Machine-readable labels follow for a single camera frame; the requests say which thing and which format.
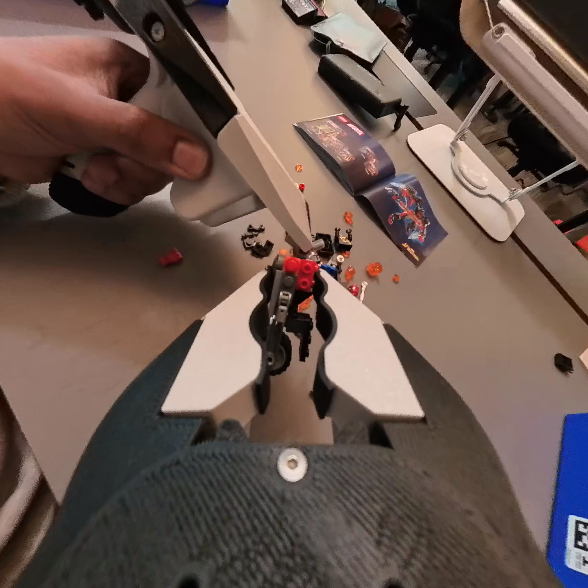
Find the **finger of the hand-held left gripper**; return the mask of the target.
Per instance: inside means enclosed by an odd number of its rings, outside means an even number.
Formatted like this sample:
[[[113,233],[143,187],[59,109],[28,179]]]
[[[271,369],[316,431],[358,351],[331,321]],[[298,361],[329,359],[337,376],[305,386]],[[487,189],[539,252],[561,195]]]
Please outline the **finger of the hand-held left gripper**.
[[[221,152],[288,234],[308,252],[311,229],[303,193],[249,115],[237,114],[219,132]]]

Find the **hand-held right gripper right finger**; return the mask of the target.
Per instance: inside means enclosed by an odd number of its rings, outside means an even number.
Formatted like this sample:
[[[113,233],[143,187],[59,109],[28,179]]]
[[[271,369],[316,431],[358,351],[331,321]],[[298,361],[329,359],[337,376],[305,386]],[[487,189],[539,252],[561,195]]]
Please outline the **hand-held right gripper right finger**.
[[[316,277],[318,351],[312,400],[334,422],[418,422],[424,411],[386,325],[326,271]]]

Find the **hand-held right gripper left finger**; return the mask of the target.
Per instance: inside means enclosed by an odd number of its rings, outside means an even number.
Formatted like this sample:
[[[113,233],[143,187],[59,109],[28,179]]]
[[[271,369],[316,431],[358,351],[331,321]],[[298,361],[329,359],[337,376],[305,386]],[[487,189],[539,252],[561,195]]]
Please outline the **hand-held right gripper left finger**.
[[[202,319],[164,400],[170,417],[200,417],[214,425],[232,419],[249,426],[259,413],[254,384],[262,368],[269,324],[262,270]]]

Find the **pile of lego parts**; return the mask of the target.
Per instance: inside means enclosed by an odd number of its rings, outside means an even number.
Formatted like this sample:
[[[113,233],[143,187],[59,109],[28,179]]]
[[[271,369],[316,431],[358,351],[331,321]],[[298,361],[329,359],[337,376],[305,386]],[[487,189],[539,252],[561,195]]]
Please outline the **pile of lego parts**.
[[[353,222],[353,213],[346,211],[343,214],[345,222],[351,227]],[[242,246],[245,251],[248,251],[251,256],[258,259],[267,259],[273,252],[274,244],[266,240],[261,242],[259,237],[264,233],[265,227],[260,224],[254,226],[249,224],[245,233],[240,237]],[[345,262],[352,249],[352,230],[351,228],[345,230],[345,235],[342,235],[342,229],[335,227],[334,235],[330,233],[317,233],[314,236],[313,247],[308,253],[295,253],[294,247],[290,249],[282,248],[277,252],[278,255],[285,258],[305,258],[310,260],[310,265],[316,266],[317,269],[323,269],[330,276],[334,277],[335,280],[339,279],[339,276],[343,270],[343,262]],[[366,265],[366,274],[370,278],[376,278],[383,272],[383,266],[380,262],[370,262]],[[365,291],[368,282],[363,281],[359,286],[352,283],[355,278],[356,270],[352,266],[348,266],[344,273],[344,280],[348,284],[347,290],[358,299],[360,303],[364,302]],[[302,312],[309,308],[313,296],[309,296],[298,305],[298,311]]]

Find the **lego motorcycle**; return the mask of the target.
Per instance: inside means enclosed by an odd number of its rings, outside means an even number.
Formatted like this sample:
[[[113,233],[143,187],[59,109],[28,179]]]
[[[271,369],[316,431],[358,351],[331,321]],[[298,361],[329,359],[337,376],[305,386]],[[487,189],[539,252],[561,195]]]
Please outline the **lego motorcycle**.
[[[313,319],[298,306],[313,297],[315,275],[319,265],[296,256],[278,256],[271,267],[269,290],[269,324],[265,338],[265,357],[269,374],[283,373],[292,360],[289,334],[299,342],[299,360],[305,362],[312,341]]]

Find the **lego instruction booklet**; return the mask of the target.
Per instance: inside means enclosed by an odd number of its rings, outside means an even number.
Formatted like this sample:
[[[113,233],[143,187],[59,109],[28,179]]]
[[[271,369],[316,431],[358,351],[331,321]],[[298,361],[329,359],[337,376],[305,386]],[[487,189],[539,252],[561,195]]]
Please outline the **lego instruction booklet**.
[[[294,128],[414,267],[447,237],[419,180],[397,173],[384,147],[349,116],[297,122]]]

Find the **person's left hand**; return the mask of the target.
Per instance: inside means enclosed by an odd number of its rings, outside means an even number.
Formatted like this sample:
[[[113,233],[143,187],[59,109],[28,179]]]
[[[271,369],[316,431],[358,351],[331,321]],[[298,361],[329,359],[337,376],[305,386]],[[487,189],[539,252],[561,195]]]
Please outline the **person's left hand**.
[[[83,186],[123,206],[205,179],[199,137],[127,102],[148,75],[148,58],[109,37],[1,38],[1,199],[82,152]]]

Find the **black zip case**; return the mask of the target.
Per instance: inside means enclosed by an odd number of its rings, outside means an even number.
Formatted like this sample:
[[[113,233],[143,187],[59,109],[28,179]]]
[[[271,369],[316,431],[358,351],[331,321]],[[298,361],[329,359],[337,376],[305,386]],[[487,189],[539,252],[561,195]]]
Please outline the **black zip case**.
[[[343,54],[320,57],[318,75],[343,99],[361,107],[375,119],[395,115],[393,130],[401,128],[408,106],[371,71]]]

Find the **black flat box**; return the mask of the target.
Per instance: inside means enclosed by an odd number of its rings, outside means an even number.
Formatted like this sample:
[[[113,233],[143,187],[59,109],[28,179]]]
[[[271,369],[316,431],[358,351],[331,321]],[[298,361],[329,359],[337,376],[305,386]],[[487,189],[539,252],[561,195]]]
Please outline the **black flat box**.
[[[299,24],[326,18],[326,14],[315,1],[281,1],[281,7]]]

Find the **dark green pouch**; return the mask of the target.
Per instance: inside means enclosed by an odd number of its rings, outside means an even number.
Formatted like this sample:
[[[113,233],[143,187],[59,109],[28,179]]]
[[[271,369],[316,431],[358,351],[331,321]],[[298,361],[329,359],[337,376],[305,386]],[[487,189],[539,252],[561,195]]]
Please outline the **dark green pouch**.
[[[372,66],[387,45],[381,33],[357,24],[343,13],[313,24],[310,30],[325,54],[346,55],[365,67]]]

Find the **white desk lamp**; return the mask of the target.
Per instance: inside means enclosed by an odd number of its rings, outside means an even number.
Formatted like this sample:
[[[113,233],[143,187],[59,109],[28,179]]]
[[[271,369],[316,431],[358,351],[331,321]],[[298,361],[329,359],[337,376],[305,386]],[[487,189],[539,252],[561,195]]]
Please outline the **white desk lamp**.
[[[503,242],[525,215],[518,200],[579,166],[587,167],[587,109],[537,60],[505,23],[484,34],[492,77],[457,130],[438,124],[412,133],[407,143],[486,234]],[[503,82],[574,155],[571,163],[533,185],[510,189],[466,144],[470,126],[497,85]]]

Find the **blue box with label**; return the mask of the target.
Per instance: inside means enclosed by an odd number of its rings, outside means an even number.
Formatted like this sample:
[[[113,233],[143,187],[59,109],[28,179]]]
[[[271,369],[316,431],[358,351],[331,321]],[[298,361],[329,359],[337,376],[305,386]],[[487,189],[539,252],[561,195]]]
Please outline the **blue box with label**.
[[[546,557],[564,587],[587,587],[587,413],[564,418]]]

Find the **black office chair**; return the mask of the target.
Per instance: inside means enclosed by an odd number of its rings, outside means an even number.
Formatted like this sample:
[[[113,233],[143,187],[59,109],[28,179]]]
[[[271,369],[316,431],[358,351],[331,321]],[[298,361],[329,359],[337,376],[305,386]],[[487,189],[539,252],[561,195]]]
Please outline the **black office chair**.
[[[528,172],[536,179],[561,170],[575,161],[574,156],[528,111],[515,115],[507,124],[508,139],[498,146],[508,148],[516,163],[508,169],[511,177]]]

